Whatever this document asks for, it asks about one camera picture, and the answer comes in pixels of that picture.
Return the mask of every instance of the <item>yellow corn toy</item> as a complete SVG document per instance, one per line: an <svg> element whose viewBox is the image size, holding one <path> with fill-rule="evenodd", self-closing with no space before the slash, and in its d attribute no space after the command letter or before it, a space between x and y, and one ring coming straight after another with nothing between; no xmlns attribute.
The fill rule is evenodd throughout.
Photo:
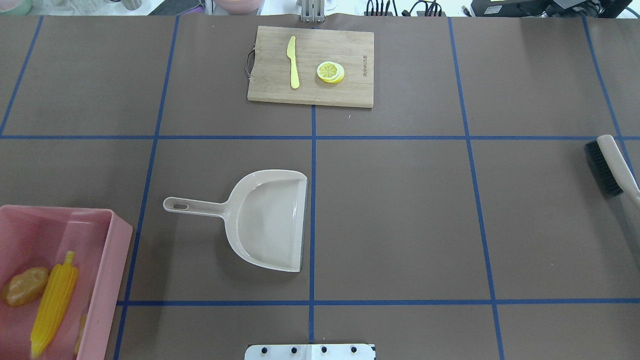
<svg viewBox="0 0 640 360"><path fill-rule="evenodd" d="M73 265L75 255L75 252L67 251L65 263L56 264L51 270L33 330L31 330L32 359L42 355L65 317L78 279L78 268Z"/></svg>

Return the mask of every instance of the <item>pink bin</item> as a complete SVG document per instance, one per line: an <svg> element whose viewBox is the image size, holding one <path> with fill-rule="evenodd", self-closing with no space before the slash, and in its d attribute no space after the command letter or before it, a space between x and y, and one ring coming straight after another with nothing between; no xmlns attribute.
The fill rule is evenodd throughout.
<svg viewBox="0 0 640 360"><path fill-rule="evenodd" d="M0 207L0 286L34 266L52 268L76 252L78 280L67 314L42 360L71 360L87 314L78 360L104 359L133 229L108 209ZM28 360L40 300L0 301L0 359Z"/></svg>

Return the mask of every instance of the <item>white dustpan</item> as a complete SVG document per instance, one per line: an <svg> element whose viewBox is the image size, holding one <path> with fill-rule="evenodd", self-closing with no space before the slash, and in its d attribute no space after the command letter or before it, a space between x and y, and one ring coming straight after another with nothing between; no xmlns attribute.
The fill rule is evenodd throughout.
<svg viewBox="0 0 640 360"><path fill-rule="evenodd" d="M168 197L172 213L219 217L231 248L251 264L299 272L307 208L307 177L291 170L261 170L242 178L218 204Z"/></svg>

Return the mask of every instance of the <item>brush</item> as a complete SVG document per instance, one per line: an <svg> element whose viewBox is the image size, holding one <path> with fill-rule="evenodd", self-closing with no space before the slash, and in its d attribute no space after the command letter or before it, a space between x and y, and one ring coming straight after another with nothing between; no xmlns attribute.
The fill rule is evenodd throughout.
<svg viewBox="0 0 640 360"><path fill-rule="evenodd" d="M611 135L598 136L584 146L584 151L600 189L607 197L627 194L640 209L640 190Z"/></svg>

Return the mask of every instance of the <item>black bristles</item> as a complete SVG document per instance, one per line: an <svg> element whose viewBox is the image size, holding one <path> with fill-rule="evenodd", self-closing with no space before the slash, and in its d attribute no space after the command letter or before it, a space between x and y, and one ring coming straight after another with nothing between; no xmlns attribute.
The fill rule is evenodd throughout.
<svg viewBox="0 0 640 360"><path fill-rule="evenodd" d="M602 193L608 197L620 195L622 193L622 189L618 186L616 179L613 177L611 169L609 169L609 165L607 164L607 160L605 160L604 155L602 155L598 142L592 141L587 143L584 146L584 152L587 154L589 167L591 168L593 176L596 178Z"/></svg>

